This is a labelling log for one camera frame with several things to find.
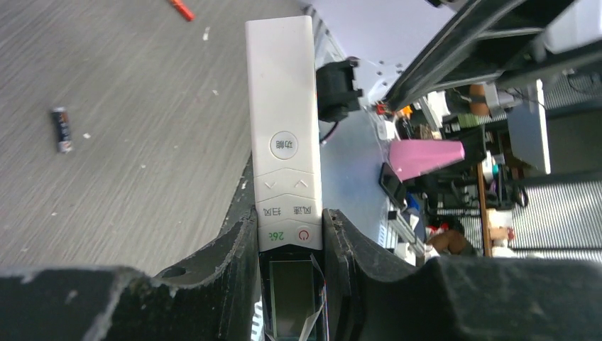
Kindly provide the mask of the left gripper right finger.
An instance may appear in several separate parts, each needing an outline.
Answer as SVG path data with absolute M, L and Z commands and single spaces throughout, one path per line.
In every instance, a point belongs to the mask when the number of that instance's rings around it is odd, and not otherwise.
M 600 340 L 601 265 L 466 256 L 412 266 L 323 212 L 332 340 Z

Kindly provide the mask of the white remote control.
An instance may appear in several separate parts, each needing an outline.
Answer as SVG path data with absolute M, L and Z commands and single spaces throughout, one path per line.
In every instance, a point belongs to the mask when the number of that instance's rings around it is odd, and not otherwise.
M 246 59 L 266 337 L 326 340 L 312 19 L 248 21 Z

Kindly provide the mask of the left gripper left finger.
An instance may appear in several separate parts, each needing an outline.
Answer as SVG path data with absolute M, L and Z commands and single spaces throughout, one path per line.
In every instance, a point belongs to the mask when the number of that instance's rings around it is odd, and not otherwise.
M 126 266 L 1 270 L 2 340 L 249 340 L 257 215 L 149 276 Z

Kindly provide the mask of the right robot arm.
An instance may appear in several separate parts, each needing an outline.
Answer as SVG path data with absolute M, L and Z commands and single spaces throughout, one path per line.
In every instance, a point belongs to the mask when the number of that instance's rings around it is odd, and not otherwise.
M 463 6 L 464 1 L 307 1 L 343 58 L 359 61 L 356 84 L 362 105 L 385 96 L 429 39 Z M 544 32 L 552 53 L 567 52 L 601 37 L 601 2 L 576 1 Z

